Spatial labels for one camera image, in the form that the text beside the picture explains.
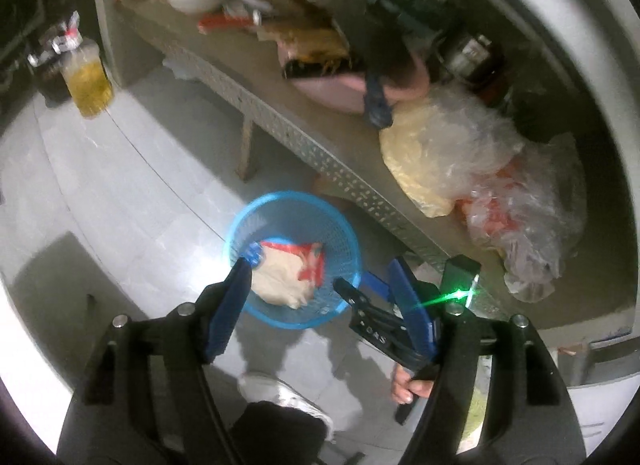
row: shelf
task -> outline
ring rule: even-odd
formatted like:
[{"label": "shelf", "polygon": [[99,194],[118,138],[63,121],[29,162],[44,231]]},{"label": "shelf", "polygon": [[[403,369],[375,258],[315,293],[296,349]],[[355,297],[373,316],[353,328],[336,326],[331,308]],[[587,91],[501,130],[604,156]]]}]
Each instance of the shelf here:
[{"label": "shelf", "polygon": [[[463,253],[480,261],[482,292],[476,295],[474,308],[481,315],[503,318],[522,312],[549,345],[569,345],[630,328],[635,270],[624,253],[626,243],[620,242],[626,236],[626,223],[608,224],[607,220],[616,220],[609,217],[607,206],[594,207],[594,221],[590,220],[578,256],[568,262],[556,292],[538,304],[518,302],[504,286],[495,252],[474,246],[457,219],[428,219],[406,197],[383,163],[376,131],[362,118],[317,105],[282,79],[273,42],[258,42],[242,31],[201,35],[195,18],[164,0],[127,0],[116,5],[116,14],[123,25],[186,65],[223,99],[333,180],[436,269],[442,269],[447,254]],[[600,169],[594,170],[600,182]]]}]

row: green light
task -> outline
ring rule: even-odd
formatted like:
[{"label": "green light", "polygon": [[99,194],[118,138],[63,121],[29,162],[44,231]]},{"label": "green light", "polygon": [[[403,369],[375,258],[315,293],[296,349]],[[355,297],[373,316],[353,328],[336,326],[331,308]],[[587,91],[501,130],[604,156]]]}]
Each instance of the green light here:
[{"label": "green light", "polygon": [[452,293],[448,293],[447,295],[441,295],[436,299],[432,299],[431,301],[420,303],[418,306],[424,307],[424,306],[430,306],[432,304],[438,304],[440,302],[459,301],[460,299],[465,299],[466,297],[465,305],[466,307],[469,307],[469,305],[471,304],[471,298],[473,297],[473,294],[474,294],[474,291],[472,289],[470,290],[457,289],[456,291]]}]

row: shelf leg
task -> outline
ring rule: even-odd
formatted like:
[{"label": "shelf leg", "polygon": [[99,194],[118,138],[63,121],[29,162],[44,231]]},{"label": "shelf leg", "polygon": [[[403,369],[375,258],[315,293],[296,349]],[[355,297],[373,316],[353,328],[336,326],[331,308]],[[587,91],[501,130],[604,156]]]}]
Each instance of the shelf leg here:
[{"label": "shelf leg", "polygon": [[244,120],[242,121],[242,139],[240,143],[240,162],[238,163],[238,168],[236,169],[236,173],[240,177],[240,180],[246,182],[249,178],[254,175],[255,172],[255,164],[252,163],[251,151],[252,151],[252,141],[254,139],[254,129],[255,122],[244,116]]}]

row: pink bowl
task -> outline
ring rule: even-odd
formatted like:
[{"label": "pink bowl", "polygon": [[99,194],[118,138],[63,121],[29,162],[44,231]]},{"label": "pink bowl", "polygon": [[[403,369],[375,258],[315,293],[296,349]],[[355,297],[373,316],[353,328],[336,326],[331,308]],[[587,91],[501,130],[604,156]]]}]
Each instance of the pink bowl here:
[{"label": "pink bowl", "polygon": [[[420,57],[412,54],[415,71],[407,87],[385,86],[385,95],[389,104],[424,97],[429,92],[429,73]],[[278,45],[280,66],[287,62],[287,51]],[[300,92],[315,102],[342,113],[364,113],[364,94],[366,92],[364,75],[343,74],[334,77],[311,79],[292,79]]]}]

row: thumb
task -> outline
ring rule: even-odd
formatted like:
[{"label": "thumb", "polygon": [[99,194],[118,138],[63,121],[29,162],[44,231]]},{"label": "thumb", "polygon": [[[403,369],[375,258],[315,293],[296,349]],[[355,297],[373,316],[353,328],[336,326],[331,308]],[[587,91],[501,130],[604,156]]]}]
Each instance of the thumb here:
[{"label": "thumb", "polygon": [[429,398],[433,389],[433,382],[424,380],[415,380],[409,382],[409,391],[422,398]]}]

